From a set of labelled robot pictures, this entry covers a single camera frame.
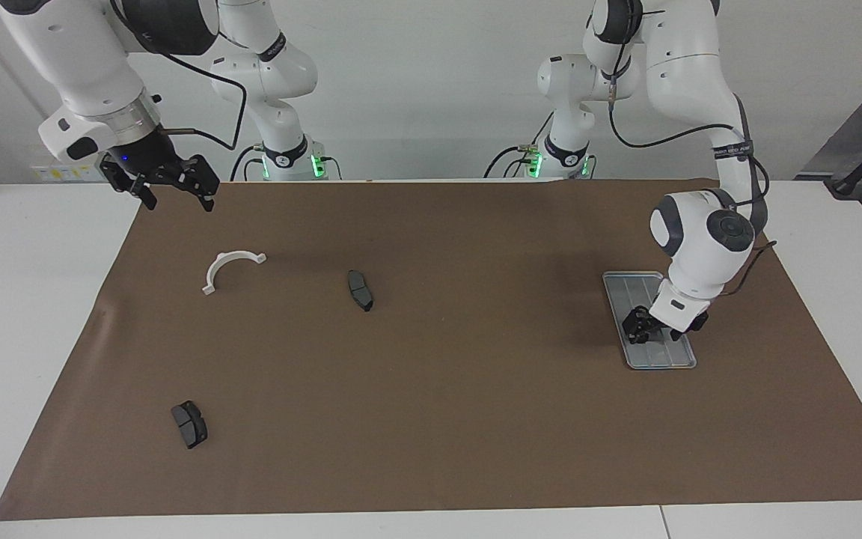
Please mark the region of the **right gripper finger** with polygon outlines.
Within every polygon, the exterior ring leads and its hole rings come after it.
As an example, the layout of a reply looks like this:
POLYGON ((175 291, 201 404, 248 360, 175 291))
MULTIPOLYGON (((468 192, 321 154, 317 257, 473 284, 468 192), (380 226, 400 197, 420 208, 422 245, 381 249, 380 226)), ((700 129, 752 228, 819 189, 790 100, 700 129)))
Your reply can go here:
POLYGON ((196 197, 206 212, 212 212, 220 180, 204 156, 192 156, 179 160, 177 175, 172 182, 178 190, 196 197))
POLYGON ((133 198, 139 199, 147 210, 155 209, 157 197, 144 183, 141 175, 137 178, 130 177, 116 161, 100 161, 100 173, 117 193, 130 194, 133 198))

